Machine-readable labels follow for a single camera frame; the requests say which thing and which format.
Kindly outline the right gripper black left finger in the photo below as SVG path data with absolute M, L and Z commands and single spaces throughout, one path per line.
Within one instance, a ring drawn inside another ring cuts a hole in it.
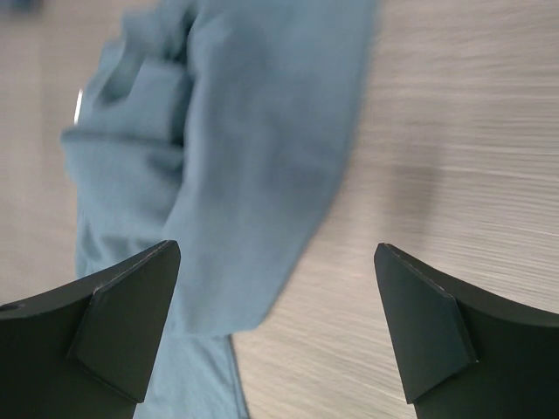
M 3 418 L 131 418 L 144 402 L 181 253 L 163 241 L 1 307 Z

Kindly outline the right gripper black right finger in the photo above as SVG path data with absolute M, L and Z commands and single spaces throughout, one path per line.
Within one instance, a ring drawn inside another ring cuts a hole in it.
M 556 418 L 558 316 L 438 271 L 391 244 L 376 281 L 418 418 Z

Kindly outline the grey-blue t-shirt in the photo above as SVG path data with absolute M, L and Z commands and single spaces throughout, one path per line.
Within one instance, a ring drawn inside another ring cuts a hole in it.
M 371 1 L 160 1 L 125 12 L 61 137 L 75 266 L 163 240 L 181 265 L 138 418 L 245 418 L 232 335 L 280 295 L 342 181 Z

